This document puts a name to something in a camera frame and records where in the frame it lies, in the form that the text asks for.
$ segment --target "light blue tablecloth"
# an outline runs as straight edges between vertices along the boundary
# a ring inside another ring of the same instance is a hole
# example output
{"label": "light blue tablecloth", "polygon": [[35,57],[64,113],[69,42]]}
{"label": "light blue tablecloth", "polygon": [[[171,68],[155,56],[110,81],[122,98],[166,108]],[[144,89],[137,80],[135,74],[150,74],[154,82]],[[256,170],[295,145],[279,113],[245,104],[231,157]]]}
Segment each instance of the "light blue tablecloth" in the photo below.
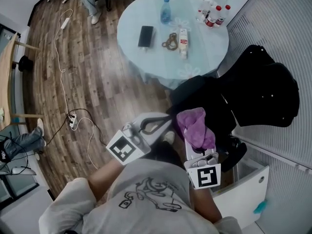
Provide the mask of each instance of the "light blue tablecloth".
{"label": "light blue tablecloth", "polygon": [[[202,0],[170,0],[171,22],[160,22],[163,0],[136,0],[119,19],[117,40],[130,68],[147,82],[157,78],[161,84],[175,89],[185,80],[215,71],[228,50],[229,36],[225,26],[208,28],[196,20]],[[138,48],[141,27],[153,26],[153,45],[147,51]],[[188,30],[188,58],[180,57],[179,49],[170,51],[161,46],[171,32]]]}

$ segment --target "shoe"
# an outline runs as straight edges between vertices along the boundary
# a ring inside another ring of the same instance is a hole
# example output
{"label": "shoe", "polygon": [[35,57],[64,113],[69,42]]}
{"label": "shoe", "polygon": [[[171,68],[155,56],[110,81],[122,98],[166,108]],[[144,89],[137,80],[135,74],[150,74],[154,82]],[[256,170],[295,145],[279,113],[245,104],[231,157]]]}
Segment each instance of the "shoe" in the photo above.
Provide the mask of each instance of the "shoe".
{"label": "shoe", "polygon": [[163,138],[163,141],[166,141],[168,142],[170,145],[172,145],[175,141],[175,137],[176,137],[176,134],[174,133],[174,131],[168,131],[164,138]]}
{"label": "shoe", "polygon": [[97,12],[96,14],[91,16],[91,24],[97,24],[99,17],[101,16],[102,12]]}
{"label": "shoe", "polygon": [[37,127],[39,127],[41,129],[41,132],[42,132],[41,136],[43,137],[44,136],[43,121],[40,118],[37,120]]}

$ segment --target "black smartphone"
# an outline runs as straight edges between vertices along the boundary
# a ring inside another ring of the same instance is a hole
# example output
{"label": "black smartphone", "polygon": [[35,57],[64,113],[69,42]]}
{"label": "black smartphone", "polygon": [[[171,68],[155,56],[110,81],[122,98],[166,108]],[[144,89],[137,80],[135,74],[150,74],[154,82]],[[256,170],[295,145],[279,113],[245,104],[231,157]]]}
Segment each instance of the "black smartphone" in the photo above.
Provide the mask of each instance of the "black smartphone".
{"label": "black smartphone", "polygon": [[142,26],[140,38],[138,40],[138,47],[149,48],[151,46],[153,36],[153,26]]}

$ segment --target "wooden floor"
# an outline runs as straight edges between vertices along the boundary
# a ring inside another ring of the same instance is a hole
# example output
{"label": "wooden floor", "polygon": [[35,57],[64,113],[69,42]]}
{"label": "wooden floor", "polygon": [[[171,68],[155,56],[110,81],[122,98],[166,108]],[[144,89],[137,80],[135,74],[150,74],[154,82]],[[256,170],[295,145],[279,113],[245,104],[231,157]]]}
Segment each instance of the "wooden floor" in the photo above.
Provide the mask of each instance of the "wooden floor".
{"label": "wooden floor", "polygon": [[[133,77],[117,47],[118,20],[133,0],[111,0],[110,12],[101,0],[102,16],[96,25],[91,25],[81,0],[68,0],[66,4],[61,1],[44,1],[36,8],[28,44],[42,51],[26,53],[34,61],[34,69],[23,74],[25,110],[44,115],[45,139],[50,140],[66,116],[53,40],[60,15],[70,8],[74,11],[70,22],[57,36],[61,69],[66,69],[63,82],[69,110],[89,110],[106,143],[124,123],[140,113],[165,112],[169,102],[164,89],[157,82],[146,85]],[[67,12],[61,21],[69,15]],[[76,112],[78,118],[88,116],[83,110]],[[92,123],[88,120],[82,120],[75,132],[66,123],[44,148],[39,164],[54,196],[67,182],[87,177],[95,170],[87,154],[91,133]],[[90,144],[90,157],[98,167],[111,159],[99,141],[98,130]]]}

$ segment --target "wooden desk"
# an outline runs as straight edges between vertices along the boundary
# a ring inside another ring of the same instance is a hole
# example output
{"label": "wooden desk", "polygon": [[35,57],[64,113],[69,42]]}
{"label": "wooden desk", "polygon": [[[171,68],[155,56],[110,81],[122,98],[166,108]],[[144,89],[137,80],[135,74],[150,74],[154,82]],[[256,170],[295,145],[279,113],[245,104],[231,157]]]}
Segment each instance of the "wooden desk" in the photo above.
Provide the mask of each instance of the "wooden desk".
{"label": "wooden desk", "polygon": [[12,122],[13,118],[42,118],[43,115],[26,115],[26,114],[13,114],[11,109],[11,71],[15,45],[24,46],[26,48],[39,51],[40,49],[33,46],[20,43],[16,41],[17,33],[9,41],[0,56],[0,108],[4,110],[4,119],[0,121],[0,131],[9,125],[25,124],[24,122]]}

